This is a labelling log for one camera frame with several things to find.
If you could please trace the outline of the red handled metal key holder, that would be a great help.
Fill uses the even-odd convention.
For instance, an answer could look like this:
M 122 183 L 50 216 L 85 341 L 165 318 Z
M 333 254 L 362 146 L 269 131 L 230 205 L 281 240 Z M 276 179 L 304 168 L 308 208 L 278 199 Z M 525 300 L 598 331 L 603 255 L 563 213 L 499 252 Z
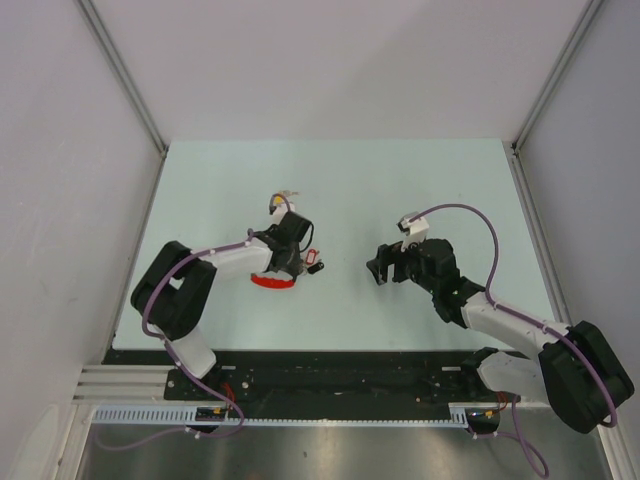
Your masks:
M 288 290 L 292 289 L 296 284 L 296 279 L 286 273 L 252 273 L 250 280 L 254 285 L 268 290 Z

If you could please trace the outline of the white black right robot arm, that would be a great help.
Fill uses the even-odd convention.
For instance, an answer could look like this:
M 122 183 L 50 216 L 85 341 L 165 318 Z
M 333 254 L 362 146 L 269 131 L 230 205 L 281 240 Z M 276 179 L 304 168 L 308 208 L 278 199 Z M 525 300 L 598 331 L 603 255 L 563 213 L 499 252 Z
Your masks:
M 464 277 L 451 244 L 427 239 L 409 247 L 379 246 L 367 269 L 377 284 L 411 281 L 427 291 L 446 323 L 471 329 L 519 352 L 484 349 L 461 376 L 463 393 L 484 401 L 503 391 L 549 405 L 570 428 L 589 433 L 617 424 L 617 409 L 635 387 L 601 330 L 582 321 L 566 326 L 491 301 L 486 289 Z

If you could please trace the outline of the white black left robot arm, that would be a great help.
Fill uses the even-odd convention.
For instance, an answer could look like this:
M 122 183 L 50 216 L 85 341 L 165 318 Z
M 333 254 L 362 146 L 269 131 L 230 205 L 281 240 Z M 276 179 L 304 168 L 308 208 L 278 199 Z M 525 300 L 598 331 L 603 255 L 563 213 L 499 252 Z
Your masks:
M 313 231 L 310 220 L 285 212 L 239 243 L 196 252 L 171 241 L 157 254 L 134 288 L 131 305 L 142 317 L 143 332 L 159 339 L 188 373 L 185 385 L 197 398 L 210 399 L 221 387 L 212 369 L 216 355 L 198 327 L 214 282 L 248 276 L 262 288 L 292 288 L 307 267 L 301 242 Z

